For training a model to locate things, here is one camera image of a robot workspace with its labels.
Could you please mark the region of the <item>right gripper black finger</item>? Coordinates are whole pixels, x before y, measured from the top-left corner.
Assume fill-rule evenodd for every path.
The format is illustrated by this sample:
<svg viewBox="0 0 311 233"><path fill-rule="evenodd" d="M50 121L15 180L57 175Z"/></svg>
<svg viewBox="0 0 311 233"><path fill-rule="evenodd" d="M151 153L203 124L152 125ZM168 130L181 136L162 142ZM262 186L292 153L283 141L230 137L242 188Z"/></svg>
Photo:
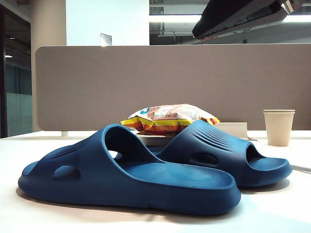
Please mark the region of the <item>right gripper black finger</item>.
<svg viewBox="0 0 311 233"><path fill-rule="evenodd" d="M283 0L211 0L192 33L201 38L206 33L258 19L282 8Z"/></svg>
<svg viewBox="0 0 311 233"><path fill-rule="evenodd" d="M286 11L281 8L279 9L276 13L258 18L258 19L254 19L233 27L229 27L226 29L221 29L221 30L214 30L211 33L206 33L205 35L202 35L201 38L205 38L205 37L212 37L212 36L217 36L219 34L225 34L231 31L241 31L243 29L246 28L252 28L255 26L259 26L259 25L263 25L263 24L268 24L268 23L273 23L273 22L277 22L277 21L282 21L285 17L287 16Z"/></svg>

